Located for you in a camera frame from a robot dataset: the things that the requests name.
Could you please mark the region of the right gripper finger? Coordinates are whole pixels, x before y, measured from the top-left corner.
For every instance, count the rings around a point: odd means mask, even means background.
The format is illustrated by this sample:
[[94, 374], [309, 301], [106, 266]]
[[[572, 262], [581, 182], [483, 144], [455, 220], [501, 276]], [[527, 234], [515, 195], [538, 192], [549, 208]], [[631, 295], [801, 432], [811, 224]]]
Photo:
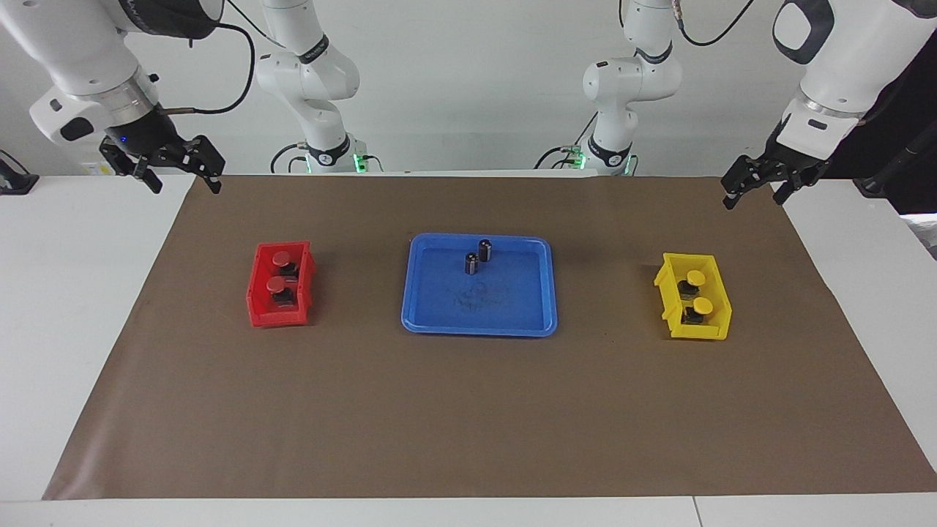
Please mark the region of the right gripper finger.
[[132, 177], [134, 180], [145, 184], [151, 193], [161, 193], [163, 182], [160, 177], [158, 177], [158, 175], [154, 173], [153, 170], [151, 170], [148, 157], [140, 157], [140, 159], [138, 159], [132, 171]]
[[220, 181], [225, 167], [225, 159], [214, 144], [204, 135], [192, 140], [192, 169], [214, 195], [220, 194], [223, 184]]

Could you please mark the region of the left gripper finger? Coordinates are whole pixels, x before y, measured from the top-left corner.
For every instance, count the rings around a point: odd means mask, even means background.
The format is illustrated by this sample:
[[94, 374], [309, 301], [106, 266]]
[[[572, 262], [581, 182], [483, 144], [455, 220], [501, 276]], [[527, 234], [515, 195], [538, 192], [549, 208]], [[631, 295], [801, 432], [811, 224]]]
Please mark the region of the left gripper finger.
[[803, 186], [804, 184], [799, 174], [790, 174], [774, 191], [772, 195], [773, 200], [778, 206], [783, 206], [783, 204]]
[[759, 169], [758, 160], [750, 159], [745, 154], [733, 162], [722, 177], [723, 206], [727, 210], [733, 210], [744, 194], [763, 186], [764, 180]]

